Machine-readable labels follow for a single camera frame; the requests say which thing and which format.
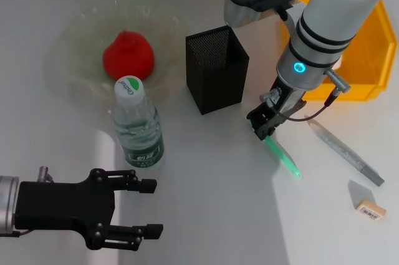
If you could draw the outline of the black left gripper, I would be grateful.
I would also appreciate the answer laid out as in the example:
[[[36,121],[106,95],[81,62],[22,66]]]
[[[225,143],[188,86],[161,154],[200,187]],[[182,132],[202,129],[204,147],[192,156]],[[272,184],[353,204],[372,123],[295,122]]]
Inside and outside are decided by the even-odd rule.
[[[18,230],[75,231],[91,250],[138,250],[143,240],[159,239],[163,225],[110,226],[115,209],[113,190],[154,193],[156,186],[155,179],[140,180],[135,170],[106,172],[99,168],[79,183],[23,181],[14,226]]]

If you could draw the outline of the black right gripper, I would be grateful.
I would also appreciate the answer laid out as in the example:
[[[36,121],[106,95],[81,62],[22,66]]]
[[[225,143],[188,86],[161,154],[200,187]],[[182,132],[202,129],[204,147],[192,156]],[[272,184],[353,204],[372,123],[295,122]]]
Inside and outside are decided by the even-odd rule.
[[[302,99],[305,95],[304,91],[292,89],[278,77],[275,79],[271,91],[274,89],[279,91],[279,98],[277,100],[275,99],[274,108],[280,113],[290,117],[304,107],[305,102]],[[264,140],[265,135],[271,136],[275,129],[286,121],[269,109],[266,103],[261,103],[254,110],[249,112],[248,120],[254,133],[260,140]]]

